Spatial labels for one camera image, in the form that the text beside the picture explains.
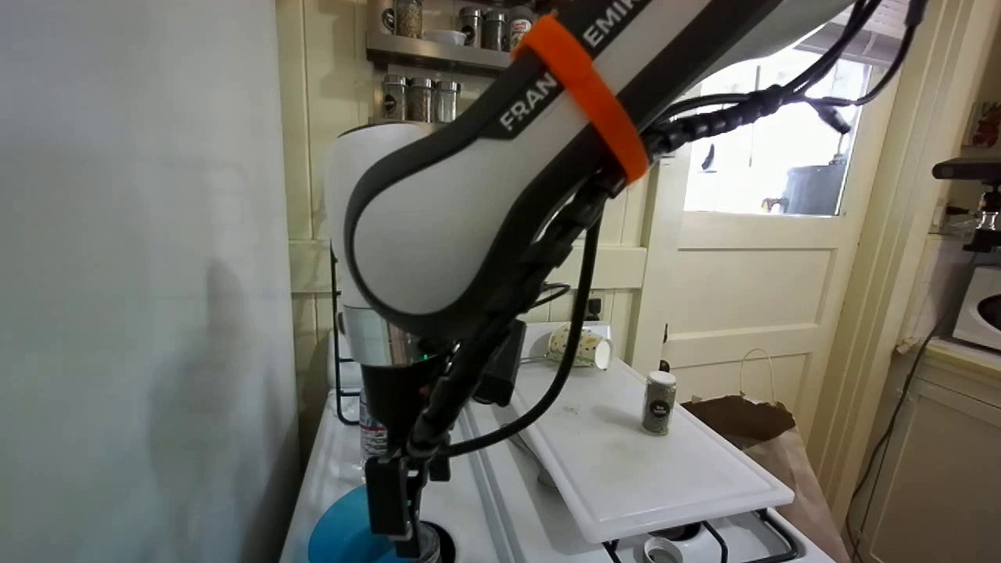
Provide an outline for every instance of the door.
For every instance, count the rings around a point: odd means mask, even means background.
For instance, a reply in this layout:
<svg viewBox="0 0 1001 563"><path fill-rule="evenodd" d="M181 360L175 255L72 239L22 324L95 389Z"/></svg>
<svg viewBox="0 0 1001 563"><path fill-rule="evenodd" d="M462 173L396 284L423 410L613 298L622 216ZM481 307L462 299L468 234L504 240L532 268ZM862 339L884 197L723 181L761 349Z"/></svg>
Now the door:
<svg viewBox="0 0 1001 563"><path fill-rule="evenodd" d="M714 92L780 86L799 58L709 83ZM843 67L820 87L843 95L865 83L862 67ZM890 92L854 117L854 139L826 139L833 132L805 109L660 163L639 370L666 360L682 400L782 400L811 436L888 105Z"/></svg>

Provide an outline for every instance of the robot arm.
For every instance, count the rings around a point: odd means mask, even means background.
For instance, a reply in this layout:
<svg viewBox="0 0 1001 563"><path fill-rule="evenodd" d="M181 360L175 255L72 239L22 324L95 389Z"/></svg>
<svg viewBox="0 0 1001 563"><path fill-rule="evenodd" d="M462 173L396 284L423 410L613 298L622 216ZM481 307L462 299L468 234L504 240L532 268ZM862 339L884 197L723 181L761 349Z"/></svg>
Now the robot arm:
<svg viewBox="0 0 1001 563"><path fill-rule="evenodd" d="M567 0L554 16L647 147L672 151L805 98L806 78L716 118L662 129L662 112L698 78L805 37L849 4ZM524 51L445 129L343 135L328 180L343 318L368 410L386 428L366 471L372 528L414 542L429 461L446 451L446 428L510 321L536 305L570 244L596 224L603 201L622 190L622 170L541 58Z"/></svg>

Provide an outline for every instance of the white cutting board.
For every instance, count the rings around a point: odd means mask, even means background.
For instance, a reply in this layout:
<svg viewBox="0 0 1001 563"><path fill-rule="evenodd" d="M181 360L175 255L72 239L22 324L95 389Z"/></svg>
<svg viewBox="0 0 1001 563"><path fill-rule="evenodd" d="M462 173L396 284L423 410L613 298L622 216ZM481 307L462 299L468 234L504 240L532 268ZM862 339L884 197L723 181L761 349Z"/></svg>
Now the white cutting board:
<svg viewBox="0 0 1001 563"><path fill-rule="evenodd" d="M510 410L524 412L550 386L554 363L523 363ZM791 505L791 492L676 407L668 436L642 428L643 376L613 360L573 373L527 443L592 542Z"/></svg>

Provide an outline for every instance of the blue object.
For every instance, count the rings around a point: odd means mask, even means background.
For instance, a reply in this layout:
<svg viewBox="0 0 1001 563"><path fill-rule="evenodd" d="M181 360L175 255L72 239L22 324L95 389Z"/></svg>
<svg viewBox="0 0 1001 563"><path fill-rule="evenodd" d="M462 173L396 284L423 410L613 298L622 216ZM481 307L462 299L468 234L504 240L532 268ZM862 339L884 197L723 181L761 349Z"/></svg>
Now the blue object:
<svg viewBox="0 0 1001 563"><path fill-rule="evenodd" d="M317 524L310 563L404 563L394 545L368 528L366 488L351 488Z"/></svg>

